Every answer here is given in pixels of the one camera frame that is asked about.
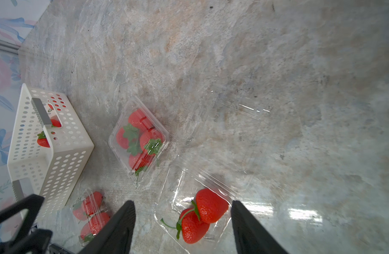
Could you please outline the strawberry back row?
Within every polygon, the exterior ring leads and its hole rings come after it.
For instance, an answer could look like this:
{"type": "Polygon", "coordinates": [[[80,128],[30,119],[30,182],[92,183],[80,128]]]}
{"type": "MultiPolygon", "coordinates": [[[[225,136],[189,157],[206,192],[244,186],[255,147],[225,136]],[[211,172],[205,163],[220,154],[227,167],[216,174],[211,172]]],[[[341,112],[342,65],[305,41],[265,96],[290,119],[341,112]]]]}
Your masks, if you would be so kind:
{"type": "Polygon", "coordinates": [[[148,155],[146,153],[140,153],[135,156],[129,156],[129,166],[135,172],[135,176],[139,176],[139,173],[146,171],[152,163],[155,155],[148,155]]]}
{"type": "Polygon", "coordinates": [[[195,197],[200,219],[208,224],[216,223],[228,210],[229,204],[208,188],[201,189],[195,197]]]}
{"type": "Polygon", "coordinates": [[[179,220],[175,226],[165,223],[161,219],[161,223],[168,228],[176,229],[176,239],[183,238],[185,243],[194,244],[201,240],[209,230],[210,224],[202,221],[195,213],[194,208],[183,210],[179,216],[179,220]]]}

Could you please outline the clear plastic clamshell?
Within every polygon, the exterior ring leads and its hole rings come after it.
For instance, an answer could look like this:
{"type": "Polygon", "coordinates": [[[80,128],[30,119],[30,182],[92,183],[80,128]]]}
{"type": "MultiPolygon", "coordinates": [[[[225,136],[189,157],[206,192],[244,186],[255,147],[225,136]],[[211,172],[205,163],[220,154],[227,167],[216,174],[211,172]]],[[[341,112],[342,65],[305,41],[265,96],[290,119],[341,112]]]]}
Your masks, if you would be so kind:
{"type": "Polygon", "coordinates": [[[133,184],[138,187],[141,185],[146,185],[147,182],[149,181],[149,175],[152,173],[152,171],[159,166],[160,163],[160,156],[163,152],[165,152],[166,148],[169,145],[170,137],[169,133],[166,130],[166,128],[163,126],[163,124],[154,116],[154,114],[148,109],[148,107],[136,96],[131,98],[127,103],[126,106],[122,109],[120,117],[111,133],[109,136],[108,144],[113,153],[115,154],[116,158],[118,161],[121,163],[123,168],[125,169],[128,177],[133,181],[133,184]],[[116,134],[118,130],[125,125],[128,125],[128,118],[129,116],[136,111],[137,109],[142,109],[148,118],[151,120],[153,123],[153,127],[150,129],[157,129],[160,131],[164,137],[164,144],[159,151],[157,155],[155,155],[152,163],[148,167],[146,171],[142,171],[139,173],[139,176],[135,176],[135,172],[130,168],[129,166],[129,156],[130,155],[137,155],[140,153],[146,153],[143,152],[142,149],[140,148],[139,140],[141,135],[144,133],[143,131],[139,130],[139,136],[138,138],[130,143],[128,149],[123,149],[121,148],[117,142],[116,142],[116,134]]]}
{"type": "Polygon", "coordinates": [[[246,196],[261,160],[261,149],[178,158],[168,170],[155,221],[184,253],[214,253],[232,219],[233,202],[246,196]]]}

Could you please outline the strawberry lone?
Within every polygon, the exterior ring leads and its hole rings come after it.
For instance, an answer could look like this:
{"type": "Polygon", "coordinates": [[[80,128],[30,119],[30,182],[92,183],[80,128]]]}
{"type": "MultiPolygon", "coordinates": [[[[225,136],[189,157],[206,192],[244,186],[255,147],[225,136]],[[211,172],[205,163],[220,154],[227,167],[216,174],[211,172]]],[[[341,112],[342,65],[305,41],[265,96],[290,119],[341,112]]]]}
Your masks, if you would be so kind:
{"type": "Polygon", "coordinates": [[[153,123],[142,109],[137,109],[128,118],[128,123],[145,132],[153,127],[153,123]]]}

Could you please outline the clear plastic clamshell container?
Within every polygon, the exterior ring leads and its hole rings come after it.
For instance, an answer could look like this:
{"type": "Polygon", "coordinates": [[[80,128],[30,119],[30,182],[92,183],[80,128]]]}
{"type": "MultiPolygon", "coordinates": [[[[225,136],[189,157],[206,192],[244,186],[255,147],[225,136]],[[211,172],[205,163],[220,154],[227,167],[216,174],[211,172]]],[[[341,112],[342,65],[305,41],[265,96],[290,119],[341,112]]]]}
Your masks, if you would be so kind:
{"type": "Polygon", "coordinates": [[[109,222],[112,214],[103,190],[85,189],[62,210],[63,242],[69,247],[85,247],[109,222]]]}

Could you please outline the strawberry front with stem down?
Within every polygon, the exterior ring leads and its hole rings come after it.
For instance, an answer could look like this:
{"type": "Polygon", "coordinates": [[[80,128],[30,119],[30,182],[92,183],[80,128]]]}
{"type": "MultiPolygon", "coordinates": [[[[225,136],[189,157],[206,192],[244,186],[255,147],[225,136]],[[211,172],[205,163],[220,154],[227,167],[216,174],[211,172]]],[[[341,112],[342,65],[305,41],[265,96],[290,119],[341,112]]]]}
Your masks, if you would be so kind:
{"type": "Polygon", "coordinates": [[[74,206],[72,213],[73,213],[74,217],[76,219],[78,219],[79,221],[86,221],[87,220],[86,213],[81,206],[79,206],[79,207],[74,206]]]}

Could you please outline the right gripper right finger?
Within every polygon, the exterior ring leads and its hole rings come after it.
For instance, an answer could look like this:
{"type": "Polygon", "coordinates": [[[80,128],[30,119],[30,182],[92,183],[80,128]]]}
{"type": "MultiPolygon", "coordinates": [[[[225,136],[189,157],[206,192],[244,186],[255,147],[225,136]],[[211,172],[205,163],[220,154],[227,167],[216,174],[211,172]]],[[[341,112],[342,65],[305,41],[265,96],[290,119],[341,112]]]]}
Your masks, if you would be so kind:
{"type": "Polygon", "coordinates": [[[231,218],[239,254],[288,254],[240,201],[233,201],[231,218]]]}

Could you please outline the white perforated plastic basket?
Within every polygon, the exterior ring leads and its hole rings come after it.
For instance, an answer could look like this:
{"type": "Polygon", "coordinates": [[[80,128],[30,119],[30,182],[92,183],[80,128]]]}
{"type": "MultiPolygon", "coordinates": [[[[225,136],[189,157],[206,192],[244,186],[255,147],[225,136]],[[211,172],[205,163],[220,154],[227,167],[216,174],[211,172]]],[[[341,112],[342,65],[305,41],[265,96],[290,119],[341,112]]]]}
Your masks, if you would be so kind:
{"type": "Polygon", "coordinates": [[[45,198],[38,221],[65,206],[93,149],[65,94],[22,85],[7,166],[18,201],[30,194],[45,198]],[[52,127],[48,104],[61,128],[52,127]],[[50,148],[37,144],[42,131],[50,148]]]}

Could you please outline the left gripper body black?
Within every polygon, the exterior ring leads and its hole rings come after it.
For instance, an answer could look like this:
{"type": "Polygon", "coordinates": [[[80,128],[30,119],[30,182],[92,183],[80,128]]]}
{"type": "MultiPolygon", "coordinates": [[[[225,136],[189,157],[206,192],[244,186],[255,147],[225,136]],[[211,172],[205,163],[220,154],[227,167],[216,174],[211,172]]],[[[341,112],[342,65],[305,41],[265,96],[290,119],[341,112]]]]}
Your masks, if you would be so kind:
{"type": "Polygon", "coordinates": [[[73,252],[50,243],[53,233],[38,229],[17,243],[13,241],[0,243],[0,254],[72,254],[73,252]]]}

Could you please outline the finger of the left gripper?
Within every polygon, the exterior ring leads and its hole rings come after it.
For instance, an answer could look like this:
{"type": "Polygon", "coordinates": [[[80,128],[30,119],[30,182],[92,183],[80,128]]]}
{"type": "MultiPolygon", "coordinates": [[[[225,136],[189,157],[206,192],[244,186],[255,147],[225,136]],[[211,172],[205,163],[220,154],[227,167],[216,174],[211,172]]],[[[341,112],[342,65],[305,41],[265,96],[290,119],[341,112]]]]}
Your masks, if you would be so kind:
{"type": "Polygon", "coordinates": [[[18,201],[15,204],[12,204],[6,209],[0,211],[0,224],[2,224],[6,220],[9,220],[11,217],[15,216],[17,213],[20,213],[23,210],[27,210],[26,216],[12,240],[12,244],[18,243],[29,234],[31,227],[38,216],[39,210],[44,203],[44,199],[45,198],[42,196],[31,194],[21,201],[18,201]]]}

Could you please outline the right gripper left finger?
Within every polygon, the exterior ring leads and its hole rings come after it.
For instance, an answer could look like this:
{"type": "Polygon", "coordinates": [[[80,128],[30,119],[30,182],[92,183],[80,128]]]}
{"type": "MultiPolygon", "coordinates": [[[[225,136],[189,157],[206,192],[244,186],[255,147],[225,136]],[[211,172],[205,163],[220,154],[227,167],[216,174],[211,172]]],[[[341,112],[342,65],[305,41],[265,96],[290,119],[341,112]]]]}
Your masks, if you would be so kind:
{"type": "Polygon", "coordinates": [[[81,254],[128,254],[133,240],[136,210],[133,201],[110,218],[103,229],[80,251],[81,254]]]}

